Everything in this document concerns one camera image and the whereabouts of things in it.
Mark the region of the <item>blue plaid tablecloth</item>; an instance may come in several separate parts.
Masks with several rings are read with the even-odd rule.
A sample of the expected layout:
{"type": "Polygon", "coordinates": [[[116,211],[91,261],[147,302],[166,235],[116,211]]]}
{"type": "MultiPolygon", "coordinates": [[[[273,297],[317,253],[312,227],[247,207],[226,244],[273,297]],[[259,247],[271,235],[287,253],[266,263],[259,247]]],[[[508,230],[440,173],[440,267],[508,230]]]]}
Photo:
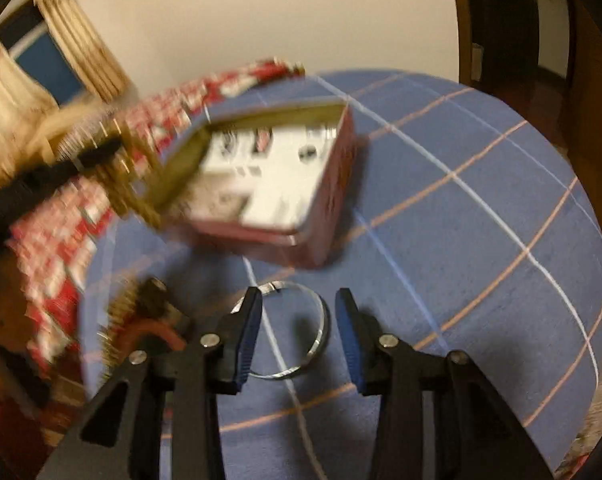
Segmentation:
{"type": "Polygon", "coordinates": [[[112,223],[80,305],[87,392],[101,382],[104,310],[128,278],[162,278],[201,324],[253,283],[287,278],[327,301],[347,287],[413,347],[466,351],[558,466],[602,383],[602,233],[574,170],[501,101],[398,70],[278,81],[209,115],[319,98],[349,101],[359,135],[330,262],[288,270],[112,223]]]}

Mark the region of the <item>pink metal tin box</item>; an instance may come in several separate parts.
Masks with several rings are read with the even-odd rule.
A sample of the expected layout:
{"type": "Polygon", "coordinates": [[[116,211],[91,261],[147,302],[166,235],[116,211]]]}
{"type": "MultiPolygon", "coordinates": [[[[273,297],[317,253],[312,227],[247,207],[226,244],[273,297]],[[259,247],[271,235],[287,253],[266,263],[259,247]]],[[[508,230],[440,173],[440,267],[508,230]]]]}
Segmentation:
{"type": "Polygon", "coordinates": [[[169,237],[316,268],[330,253],[355,151],[342,100],[242,110],[179,141],[142,197],[169,237]]]}

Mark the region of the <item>paper sheet in tin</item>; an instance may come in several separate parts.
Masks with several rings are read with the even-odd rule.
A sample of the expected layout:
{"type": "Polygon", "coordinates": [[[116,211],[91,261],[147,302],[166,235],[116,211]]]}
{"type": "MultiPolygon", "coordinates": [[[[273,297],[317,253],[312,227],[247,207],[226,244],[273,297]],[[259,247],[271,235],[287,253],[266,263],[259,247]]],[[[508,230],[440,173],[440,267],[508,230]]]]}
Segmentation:
{"type": "Polygon", "coordinates": [[[287,230],[307,216],[337,128],[287,125],[216,132],[176,208],[193,220],[287,230]]]}

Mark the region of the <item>red patterned bedspread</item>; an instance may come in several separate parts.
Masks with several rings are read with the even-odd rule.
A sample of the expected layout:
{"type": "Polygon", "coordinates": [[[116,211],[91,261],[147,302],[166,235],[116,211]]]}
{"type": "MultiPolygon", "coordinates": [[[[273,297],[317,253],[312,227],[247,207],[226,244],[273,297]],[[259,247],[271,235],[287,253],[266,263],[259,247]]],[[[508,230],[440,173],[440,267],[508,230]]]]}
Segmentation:
{"type": "MultiPolygon", "coordinates": [[[[229,72],[212,74],[168,88],[112,115],[157,152],[167,149],[206,106],[234,99],[273,81],[304,74],[301,64],[268,58],[229,72]]],[[[49,377],[66,350],[77,349],[76,311],[96,242],[113,220],[99,183],[78,177],[12,228],[12,248],[25,276],[28,316],[34,335],[28,353],[40,376],[49,377]]]]}

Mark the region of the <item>beige curtain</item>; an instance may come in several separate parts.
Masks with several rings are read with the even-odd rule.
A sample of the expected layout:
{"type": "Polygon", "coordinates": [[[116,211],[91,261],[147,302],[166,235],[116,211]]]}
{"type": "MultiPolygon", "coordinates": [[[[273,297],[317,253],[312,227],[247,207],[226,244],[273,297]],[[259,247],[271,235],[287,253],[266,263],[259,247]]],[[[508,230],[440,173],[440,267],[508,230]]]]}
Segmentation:
{"type": "MultiPolygon", "coordinates": [[[[130,79],[76,0],[34,0],[70,67],[95,102],[111,103],[130,79]]],[[[0,42],[0,186],[29,162],[54,159],[51,140],[96,103],[64,112],[50,91],[28,76],[0,42]]]]}

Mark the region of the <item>window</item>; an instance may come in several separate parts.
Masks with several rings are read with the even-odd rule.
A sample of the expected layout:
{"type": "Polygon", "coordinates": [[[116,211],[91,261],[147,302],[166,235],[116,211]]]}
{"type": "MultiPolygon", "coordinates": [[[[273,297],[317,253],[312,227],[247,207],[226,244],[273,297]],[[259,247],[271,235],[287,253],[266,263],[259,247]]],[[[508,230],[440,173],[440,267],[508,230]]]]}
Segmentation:
{"type": "Polygon", "coordinates": [[[52,39],[43,15],[31,1],[21,4],[0,22],[0,41],[16,64],[59,105],[86,93],[52,39]]]}

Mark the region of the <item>wooden door frame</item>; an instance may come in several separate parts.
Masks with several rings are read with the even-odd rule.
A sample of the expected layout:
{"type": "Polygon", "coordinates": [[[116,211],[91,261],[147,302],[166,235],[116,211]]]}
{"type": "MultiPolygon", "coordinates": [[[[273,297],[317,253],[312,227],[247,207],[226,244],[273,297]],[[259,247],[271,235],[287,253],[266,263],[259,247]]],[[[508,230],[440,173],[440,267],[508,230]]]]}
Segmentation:
{"type": "Polygon", "coordinates": [[[472,36],[472,0],[455,0],[458,20],[458,80],[461,84],[476,87],[482,73],[484,48],[472,36]]]}

